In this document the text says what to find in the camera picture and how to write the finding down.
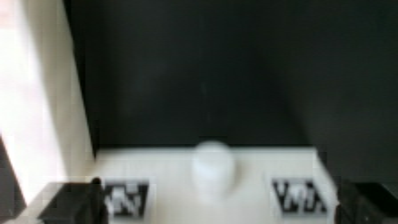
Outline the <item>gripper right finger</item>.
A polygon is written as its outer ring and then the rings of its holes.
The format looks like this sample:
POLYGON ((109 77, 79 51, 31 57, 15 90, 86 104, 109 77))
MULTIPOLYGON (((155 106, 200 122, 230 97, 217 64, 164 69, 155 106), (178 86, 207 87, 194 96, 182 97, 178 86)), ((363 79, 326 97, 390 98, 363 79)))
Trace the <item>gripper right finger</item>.
POLYGON ((345 181, 336 196, 335 224, 398 224, 398 196, 381 183, 345 181))

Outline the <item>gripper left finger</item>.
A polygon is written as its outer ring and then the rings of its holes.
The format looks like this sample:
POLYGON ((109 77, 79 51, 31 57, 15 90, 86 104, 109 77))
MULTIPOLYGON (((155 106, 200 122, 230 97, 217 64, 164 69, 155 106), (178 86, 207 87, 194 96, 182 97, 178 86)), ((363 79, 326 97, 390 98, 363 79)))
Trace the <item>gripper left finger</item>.
POLYGON ((43 224, 109 224, 102 179, 66 183, 40 213, 43 224))

